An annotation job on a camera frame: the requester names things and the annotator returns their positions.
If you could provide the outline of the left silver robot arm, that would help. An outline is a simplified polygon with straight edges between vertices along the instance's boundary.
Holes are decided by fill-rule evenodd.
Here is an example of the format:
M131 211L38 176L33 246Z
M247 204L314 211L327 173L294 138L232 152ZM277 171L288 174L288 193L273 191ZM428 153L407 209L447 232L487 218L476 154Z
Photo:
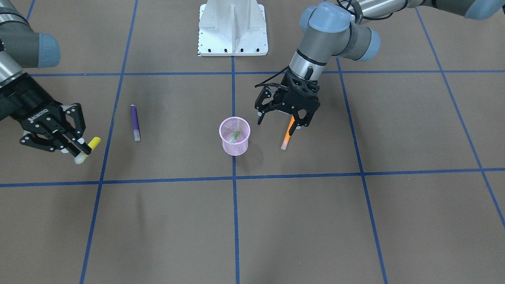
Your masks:
M307 8L300 21L304 35L291 62L282 70L280 83L271 79L262 88L254 107L258 124L265 115L280 111L292 116L288 129L308 127L320 106L318 79L333 57L368 61L377 55L380 35L364 25L382 21L406 8L427 6L467 19L485 20L504 8L503 0L336 0Z

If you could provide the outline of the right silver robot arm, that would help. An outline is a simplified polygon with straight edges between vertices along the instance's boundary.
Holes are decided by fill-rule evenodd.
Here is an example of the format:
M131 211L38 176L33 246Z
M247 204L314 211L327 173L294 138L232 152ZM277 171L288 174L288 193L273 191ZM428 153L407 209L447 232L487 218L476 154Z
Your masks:
M61 50L50 34L34 32L9 0L0 2L1 119L16 120L23 129L20 144L47 152L70 153L81 164L93 151L83 137L86 129L81 104L56 101L26 68L58 65Z

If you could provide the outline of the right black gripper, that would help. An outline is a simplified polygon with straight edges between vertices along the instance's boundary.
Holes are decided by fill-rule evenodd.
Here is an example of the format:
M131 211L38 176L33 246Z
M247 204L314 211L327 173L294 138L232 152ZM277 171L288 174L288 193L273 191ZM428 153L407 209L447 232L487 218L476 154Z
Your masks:
M63 105L24 73L1 87L1 119L11 117L23 129L20 144L73 157L89 155L85 120L79 103Z

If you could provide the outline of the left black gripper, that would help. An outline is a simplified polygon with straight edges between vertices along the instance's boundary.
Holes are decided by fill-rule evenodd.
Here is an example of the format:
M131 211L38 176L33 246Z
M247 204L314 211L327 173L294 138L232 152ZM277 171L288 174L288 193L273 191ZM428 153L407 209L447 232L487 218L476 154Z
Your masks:
M308 127L314 113L320 106L317 80L311 80L314 68L308 67L301 77L290 67L285 67L265 81L255 85L262 88L254 107L257 110L257 124L263 122L265 114L280 111L293 116L293 133L301 127Z

